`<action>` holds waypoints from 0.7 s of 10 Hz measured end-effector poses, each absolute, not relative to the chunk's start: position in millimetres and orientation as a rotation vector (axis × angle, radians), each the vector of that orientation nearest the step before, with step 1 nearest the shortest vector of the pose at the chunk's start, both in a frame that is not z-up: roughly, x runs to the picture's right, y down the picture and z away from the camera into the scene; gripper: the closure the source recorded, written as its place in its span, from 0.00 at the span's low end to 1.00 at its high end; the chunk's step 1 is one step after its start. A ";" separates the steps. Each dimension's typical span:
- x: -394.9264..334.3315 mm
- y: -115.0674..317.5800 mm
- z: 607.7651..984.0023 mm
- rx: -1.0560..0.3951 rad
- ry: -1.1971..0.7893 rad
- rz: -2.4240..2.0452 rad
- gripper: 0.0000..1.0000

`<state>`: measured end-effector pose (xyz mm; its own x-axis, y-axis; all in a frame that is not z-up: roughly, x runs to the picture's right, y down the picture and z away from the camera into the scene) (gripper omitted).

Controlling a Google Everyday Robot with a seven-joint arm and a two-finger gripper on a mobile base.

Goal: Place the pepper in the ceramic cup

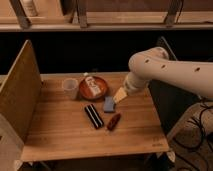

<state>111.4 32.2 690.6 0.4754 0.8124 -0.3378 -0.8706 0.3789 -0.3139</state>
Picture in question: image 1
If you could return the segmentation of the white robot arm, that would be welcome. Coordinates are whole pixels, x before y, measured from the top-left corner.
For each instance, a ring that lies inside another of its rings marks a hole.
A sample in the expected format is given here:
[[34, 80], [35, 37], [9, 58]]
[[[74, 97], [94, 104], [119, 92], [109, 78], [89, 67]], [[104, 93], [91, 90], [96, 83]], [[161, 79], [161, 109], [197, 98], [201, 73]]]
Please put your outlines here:
[[130, 72], [113, 100], [119, 103], [142, 91], [151, 80], [159, 80], [213, 100], [213, 62], [175, 61], [162, 47], [135, 53], [128, 62]]

